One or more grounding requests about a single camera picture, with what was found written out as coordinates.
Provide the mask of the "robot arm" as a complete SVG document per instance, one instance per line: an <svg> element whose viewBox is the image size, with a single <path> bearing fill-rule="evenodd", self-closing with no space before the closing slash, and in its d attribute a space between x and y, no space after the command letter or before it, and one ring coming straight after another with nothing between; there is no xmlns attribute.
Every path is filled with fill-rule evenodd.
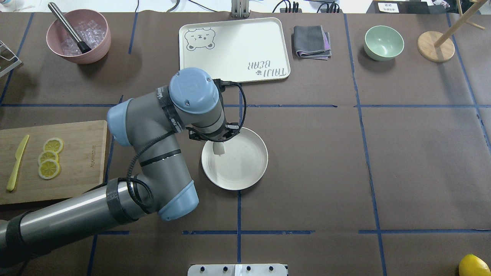
<svg viewBox="0 0 491 276"><path fill-rule="evenodd" d="M154 212L164 221L192 212L198 194L175 135L188 129L195 140L230 138L223 84L202 69L186 68L169 85L111 108L110 132L135 151L126 176L2 224L1 267L47 255Z"/></svg>

